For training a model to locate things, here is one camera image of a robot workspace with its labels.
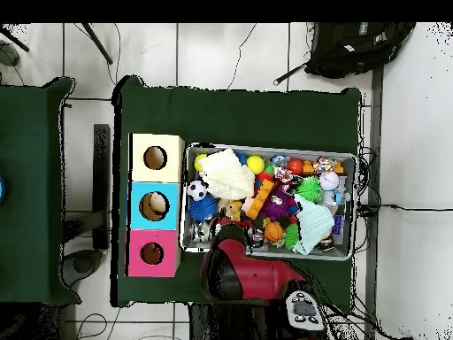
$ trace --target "purple plush toy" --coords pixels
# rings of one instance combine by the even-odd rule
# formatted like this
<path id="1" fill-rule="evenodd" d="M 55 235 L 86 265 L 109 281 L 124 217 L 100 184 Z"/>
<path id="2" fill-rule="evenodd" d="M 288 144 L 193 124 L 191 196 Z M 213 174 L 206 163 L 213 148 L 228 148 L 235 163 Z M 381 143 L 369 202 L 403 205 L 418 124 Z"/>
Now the purple plush toy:
<path id="1" fill-rule="evenodd" d="M 282 216 L 288 216 L 289 195 L 277 189 L 265 200 L 263 208 L 259 212 L 263 218 L 276 221 Z"/>

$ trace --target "blue object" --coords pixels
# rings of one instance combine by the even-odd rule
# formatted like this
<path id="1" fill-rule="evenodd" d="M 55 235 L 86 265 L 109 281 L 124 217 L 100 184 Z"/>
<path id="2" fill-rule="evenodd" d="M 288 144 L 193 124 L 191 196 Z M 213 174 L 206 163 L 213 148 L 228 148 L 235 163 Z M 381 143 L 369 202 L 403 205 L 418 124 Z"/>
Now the blue object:
<path id="1" fill-rule="evenodd" d="M 0 177 L 0 202 L 2 202 L 4 199 L 4 193 L 5 193 L 4 180 L 2 179 L 2 177 Z"/>
<path id="2" fill-rule="evenodd" d="M 288 208 L 289 215 L 293 215 L 293 214 L 297 213 L 298 211 L 299 211 L 299 207 L 297 205 L 290 206 Z"/>
<path id="3" fill-rule="evenodd" d="M 234 155 L 239 159 L 243 166 L 247 164 L 247 155 L 242 154 L 241 152 L 238 151 L 234 151 Z"/>
<path id="4" fill-rule="evenodd" d="M 131 229 L 165 229 L 176 230 L 179 226 L 177 218 L 179 218 L 178 208 L 178 185 L 165 184 L 157 182 L 132 182 L 132 192 L 130 197 L 131 204 Z M 143 218 L 139 210 L 142 197 L 150 192 L 162 193 L 168 200 L 168 212 L 161 220 L 147 220 Z"/>
<path id="5" fill-rule="evenodd" d="M 196 221 L 207 220 L 217 211 L 217 202 L 209 193 L 200 201 L 190 199 L 188 203 L 188 214 Z"/>

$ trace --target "round hole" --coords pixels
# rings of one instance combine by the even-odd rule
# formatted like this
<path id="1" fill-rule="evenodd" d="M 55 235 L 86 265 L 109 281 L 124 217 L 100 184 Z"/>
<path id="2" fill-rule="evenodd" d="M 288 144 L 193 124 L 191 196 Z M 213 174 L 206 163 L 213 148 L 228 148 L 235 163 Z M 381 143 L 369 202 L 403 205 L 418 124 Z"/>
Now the round hole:
<path id="1" fill-rule="evenodd" d="M 149 169 L 162 169 L 166 165 L 166 152 L 160 146 L 151 146 L 143 154 L 143 162 Z"/>
<path id="2" fill-rule="evenodd" d="M 162 193 L 152 191 L 142 197 L 138 209 L 147 220 L 162 220 L 170 209 L 170 203 Z"/>
<path id="3" fill-rule="evenodd" d="M 148 265 L 158 265 L 164 258 L 164 249 L 158 243 L 147 243 L 140 250 L 140 257 Z"/>

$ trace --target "black backpack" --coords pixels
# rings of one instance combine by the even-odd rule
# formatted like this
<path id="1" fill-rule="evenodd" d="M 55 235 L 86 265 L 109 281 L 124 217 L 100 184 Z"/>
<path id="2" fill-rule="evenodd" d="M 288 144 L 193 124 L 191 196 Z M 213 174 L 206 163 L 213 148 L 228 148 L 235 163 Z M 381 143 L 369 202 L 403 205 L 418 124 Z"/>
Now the black backpack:
<path id="1" fill-rule="evenodd" d="M 315 22 L 311 59 L 275 80 L 305 72 L 327 78 L 366 73 L 394 60 L 415 22 Z"/>

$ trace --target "pink box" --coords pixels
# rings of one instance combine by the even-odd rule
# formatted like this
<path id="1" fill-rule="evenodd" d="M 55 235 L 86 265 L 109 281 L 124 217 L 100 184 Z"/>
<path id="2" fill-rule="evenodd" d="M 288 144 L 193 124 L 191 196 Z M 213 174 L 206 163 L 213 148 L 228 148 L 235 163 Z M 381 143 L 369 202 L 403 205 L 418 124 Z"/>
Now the pink box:
<path id="1" fill-rule="evenodd" d="M 159 244 L 164 256 L 157 265 L 150 265 L 142 259 L 141 251 L 147 243 Z M 180 264 L 180 246 L 176 231 L 131 229 L 129 242 L 128 275 L 135 277 L 174 277 Z"/>

